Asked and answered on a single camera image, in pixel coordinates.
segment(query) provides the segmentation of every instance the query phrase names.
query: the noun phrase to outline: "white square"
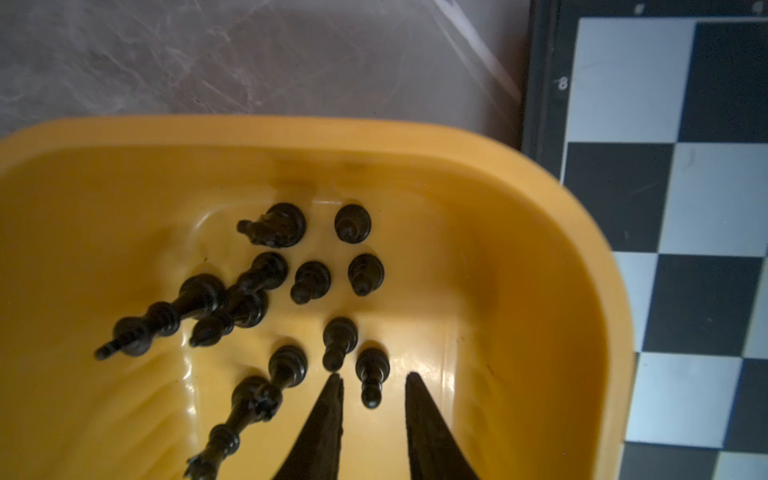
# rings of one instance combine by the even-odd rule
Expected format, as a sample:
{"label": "white square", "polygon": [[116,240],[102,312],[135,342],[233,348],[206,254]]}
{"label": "white square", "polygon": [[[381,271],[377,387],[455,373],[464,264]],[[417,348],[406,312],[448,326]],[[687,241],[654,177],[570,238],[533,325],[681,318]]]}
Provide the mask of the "white square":
{"label": "white square", "polygon": [[738,357],[641,353],[627,440],[722,448],[740,370]]}
{"label": "white square", "polygon": [[675,146],[660,253],[762,257],[768,144]]}
{"label": "white square", "polygon": [[766,480],[768,455],[720,452],[714,480]]}
{"label": "white square", "polygon": [[760,275],[755,303],[752,305],[752,319],[746,334],[743,356],[768,360],[768,260],[763,260],[763,274]]}
{"label": "white square", "polygon": [[650,295],[654,289],[656,263],[655,253],[614,252],[614,258],[624,278],[624,285],[629,295],[629,305],[632,309],[632,326],[634,327],[634,351],[643,349],[645,326],[648,323]]}
{"label": "white square", "polygon": [[677,141],[696,21],[582,18],[566,141]]}

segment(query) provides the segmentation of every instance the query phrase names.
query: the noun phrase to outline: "black chess piece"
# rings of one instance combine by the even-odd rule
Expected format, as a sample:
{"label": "black chess piece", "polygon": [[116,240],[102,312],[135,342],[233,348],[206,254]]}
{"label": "black chess piece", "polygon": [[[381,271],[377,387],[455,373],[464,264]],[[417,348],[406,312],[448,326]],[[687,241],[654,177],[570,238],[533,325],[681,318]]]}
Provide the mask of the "black chess piece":
{"label": "black chess piece", "polygon": [[259,253],[250,269],[237,277],[237,288],[244,293],[274,290],[288,278],[288,263],[275,252]]}
{"label": "black chess piece", "polygon": [[344,364],[344,357],[357,346],[357,327],[352,320],[338,317],[330,321],[323,330],[326,353],[323,366],[329,372],[337,372]]}
{"label": "black chess piece", "polygon": [[222,336],[232,333],[235,326],[247,329],[258,325],[266,315],[268,305],[264,290],[245,293],[237,286],[231,286],[221,308],[197,321],[190,346],[216,345]]}
{"label": "black chess piece", "polygon": [[128,356],[144,355],[155,336],[173,335],[183,319],[210,315],[222,304],[224,295],[224,284],[215,276],[192,276],[181,284],[179,297],[173,302],[156,302],[142,317],[118,320],[113,340],[99,347],[94,356],[96,360],[105,360],[119,351]]}
{"label": "black chess piece", "polygon": [[259,398],[269,381],[262,376],[250,376],[240,382],[232,392],[232,411],[225,423],[210,430],[205,449],[187,460],[185,478],[215,480],[221,462],[237,452],[240,434],[250,424],[260,422],[264,415],[259,408]]}
{"label": "black chess piece", "polygon": [[237,222],[237,231],[246,235],[253,245],[292,247],[304,236],[306,219],[296,205],[276,204],[255,222]]}
{"label": "black chess piece", "polygon": [[363,253],[349,264],[347,276],[357,296],[366,296],[384,281],[384,265],[375,255]]}
{"label": "black chess piece", "polygon": [[240,447],[240,434],[250,424],[269,422],[283,403],[283,390],[299,385],[306,376],[306,355],[293,345],[280,347],[270,358],[270,377],[250,376],[232,392],[227,421],[208,435],[205,449],[187,460],[185,478],[214,480],[224,459]]}
{"label": "black chess piece", "polygon": [[296,271],[296,283],[290,289],[290,297],[298,305],[318,299],[331,287],[331,272],[322,262],[306,262]]}
{"label": "black chess piece", "polygon": [[371,233],[371,216],[360,205],[346,205],[336,214],[333,226],[342,242],[360,243]]}
{"label": "black chess piece", "polygon": [[355,364],[357,378],[362,382],[362,404],[374,409],[382,402],[383,383],[389,376],[389,359],[377,348],[365,349]]}

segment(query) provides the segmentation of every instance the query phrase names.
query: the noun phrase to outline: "yellow box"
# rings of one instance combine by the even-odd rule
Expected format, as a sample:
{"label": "yellow box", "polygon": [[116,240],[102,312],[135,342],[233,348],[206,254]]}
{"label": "yellow box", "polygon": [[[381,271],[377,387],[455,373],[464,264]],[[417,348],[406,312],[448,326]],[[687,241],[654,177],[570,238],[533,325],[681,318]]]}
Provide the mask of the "yellow box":
{"label": "yellow box", "polygon": [[[228,283],[261,251],[235,231],[279,201],[302,208],[291,266],[322,260],[327,295],[270,292],[252,329],[191,349],[182,332],[140,358],[96,362],[114,322],[172,300],[189,275]],[[373,229],[336,238],[361,203]],[[0,462],[6,478],[180,478],[232,388],[276,345],[306,350],[306,380],[252,425],[219,478],[271,478],[326,381],[322,331],[354,319],[389,351],[366,410],[350,354],[341,478],[409,478],[404,382],[419,372],[481,478],[614,480],[634,370],[627,296],[584,208],[539,166],[446,127],[271,117],[56,121],[0,143]],[[356,297],[350,260],[386,279]]]}

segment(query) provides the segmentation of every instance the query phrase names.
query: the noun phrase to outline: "gray marble surface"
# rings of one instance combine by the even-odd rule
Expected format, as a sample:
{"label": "gray marble surface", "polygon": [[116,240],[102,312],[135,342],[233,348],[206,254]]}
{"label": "gray marble surface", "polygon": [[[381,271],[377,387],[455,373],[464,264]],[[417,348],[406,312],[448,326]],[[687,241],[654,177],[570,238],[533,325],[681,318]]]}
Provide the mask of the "gray marble surface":
{"label": "gray marble surface", "polygon": [[4,0],[0,135],[96,114],[447,124],[518,143],[528,0]]}

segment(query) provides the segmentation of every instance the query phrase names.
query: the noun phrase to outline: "chessboard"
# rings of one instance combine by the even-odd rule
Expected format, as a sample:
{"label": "chessboard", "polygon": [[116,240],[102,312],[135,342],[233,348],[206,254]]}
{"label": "chessboard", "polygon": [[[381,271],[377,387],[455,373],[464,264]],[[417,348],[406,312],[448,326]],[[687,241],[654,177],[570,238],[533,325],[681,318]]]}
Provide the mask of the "chessboard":
{"label": "chessboard", "polygon": [[631,303],[618,478],[766,480],[768,2],[535,7],[523,152],[596,220]]}

